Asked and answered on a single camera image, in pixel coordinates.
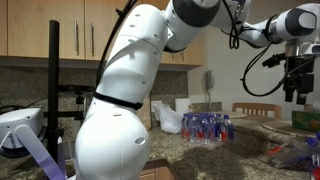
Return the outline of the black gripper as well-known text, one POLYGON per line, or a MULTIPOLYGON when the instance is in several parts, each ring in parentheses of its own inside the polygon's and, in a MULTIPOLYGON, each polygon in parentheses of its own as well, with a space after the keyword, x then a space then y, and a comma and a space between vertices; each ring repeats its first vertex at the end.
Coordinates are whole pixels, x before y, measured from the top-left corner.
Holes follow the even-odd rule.
POLYGON ((314 87, 314 57, 289 57, 286 65, 286 80, 283 90, 285 93, 285 101, 293 101, 293 92, 300 93, 297 95, 296 103, 305 105, 307 95, 313 91, 314 87))

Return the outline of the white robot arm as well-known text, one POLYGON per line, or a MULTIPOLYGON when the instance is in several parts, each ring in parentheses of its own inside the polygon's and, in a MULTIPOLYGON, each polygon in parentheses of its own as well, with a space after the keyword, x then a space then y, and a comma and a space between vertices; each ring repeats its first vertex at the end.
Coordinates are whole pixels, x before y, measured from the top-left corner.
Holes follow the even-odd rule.
POLYGON ((136 6, 128 14, 104 67, 75 142, 74 180, 138 180, 149 135, 136 112, 150 92, 164 52, 184 50, 206 26, 253 48, 282 43, 287 101, 302 104, 313 90, 319 55, 320 4, 307 3, 251 25, 251 0, 170 0, 165 10, 136 6))

